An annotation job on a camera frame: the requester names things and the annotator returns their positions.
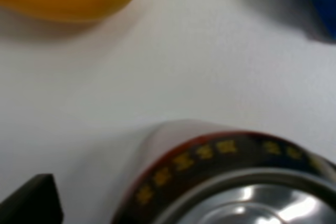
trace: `white surface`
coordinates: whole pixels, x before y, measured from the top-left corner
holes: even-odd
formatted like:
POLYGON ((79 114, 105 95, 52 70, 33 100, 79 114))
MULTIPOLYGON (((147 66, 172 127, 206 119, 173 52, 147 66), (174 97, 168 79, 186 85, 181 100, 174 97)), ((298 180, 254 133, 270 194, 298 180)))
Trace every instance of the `white surface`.
POLYGON ((54 173, 65 224, 108 223, 124 162, 172 119, 278 134, 336 161, 336 46, 307 38, 285 3, 134 0, 86 29, 1 11, 0 199, 54 173))

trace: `metal can lid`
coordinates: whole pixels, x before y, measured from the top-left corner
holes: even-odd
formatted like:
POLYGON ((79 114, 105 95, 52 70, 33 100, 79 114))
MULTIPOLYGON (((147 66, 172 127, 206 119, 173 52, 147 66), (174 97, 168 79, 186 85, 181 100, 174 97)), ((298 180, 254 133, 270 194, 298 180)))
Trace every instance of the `metal can lid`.
POLYGON ((201 201, 177 224, 332 224, 336 212, 319 198, 279 185, 234 188, 201 201))

